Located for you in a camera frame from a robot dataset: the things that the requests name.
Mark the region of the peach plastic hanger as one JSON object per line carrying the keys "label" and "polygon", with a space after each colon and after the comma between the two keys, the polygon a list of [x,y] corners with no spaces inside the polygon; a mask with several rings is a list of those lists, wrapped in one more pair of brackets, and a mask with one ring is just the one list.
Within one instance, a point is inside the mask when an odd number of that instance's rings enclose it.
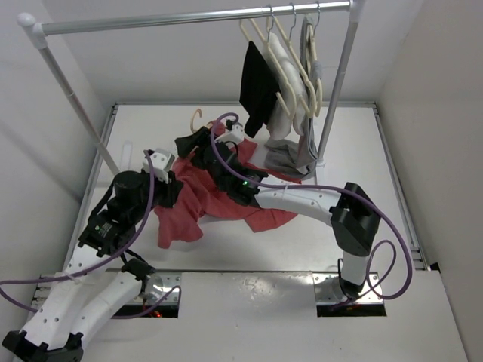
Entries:
{"label": "peach plastic hanger", "polygon": [[194,152],[200,146],[206,145],[208,142],[208,131],[212,128],[213,124],[214,120],[207,121],[203,118],[203,112],[200,108],[194,111],[189,123],[192,132],[189,141],[191,147],[189,152]]}

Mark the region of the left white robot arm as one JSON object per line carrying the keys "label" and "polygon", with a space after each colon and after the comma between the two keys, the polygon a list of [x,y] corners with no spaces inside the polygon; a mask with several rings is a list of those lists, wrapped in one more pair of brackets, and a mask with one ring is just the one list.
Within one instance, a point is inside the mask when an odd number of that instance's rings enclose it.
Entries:
{"label": "left white robot arm", "polygon": [[172,171],[117,174],[91,211],[67,267],[45,279],[46,300],[22,328],[7,333],[3,347],[22,361],[80,361],[92,337],[127,302],[146,302],[142,317],[179,290],[165,290],[150,264],[126,255],[151,210],[174,206],[182,187]]}

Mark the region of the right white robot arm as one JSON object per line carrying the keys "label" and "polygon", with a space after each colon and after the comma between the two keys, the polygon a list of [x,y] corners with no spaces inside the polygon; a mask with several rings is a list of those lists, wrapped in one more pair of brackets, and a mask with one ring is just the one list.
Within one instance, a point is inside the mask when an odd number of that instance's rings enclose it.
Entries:
{"label": "right white robot arm", "polygon": [[307,184],[295,184],[242,163],[247,141],[235,129],[222,134],[201,127],[175,140],[177,154],[208,173],[216,191],[242,207],[281,210],[317,219],[333,229],[343,251],[339,284],[347,299],[356,299],[367,279],[369,255],[380,216],[370,198],[355,183],[347,183],[338,196]]}

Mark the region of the red t shirt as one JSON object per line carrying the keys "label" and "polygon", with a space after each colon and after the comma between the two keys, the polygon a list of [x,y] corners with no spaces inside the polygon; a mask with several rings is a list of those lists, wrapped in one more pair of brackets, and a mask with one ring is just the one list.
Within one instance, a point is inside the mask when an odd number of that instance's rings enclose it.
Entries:
{"label": "red t shirt", "polygon": [[176,178],[183,183],[172,208],[158,206],[158,246],[168,249],[173,241],[194,242],[202,238],[198,221],[203,216],[221,220],[243,220],[253,232],[281,227],[297,215],[276,209],[260,209],[235,203],[220,191],[206,170],[200,170],[178,156],[173,164]]}

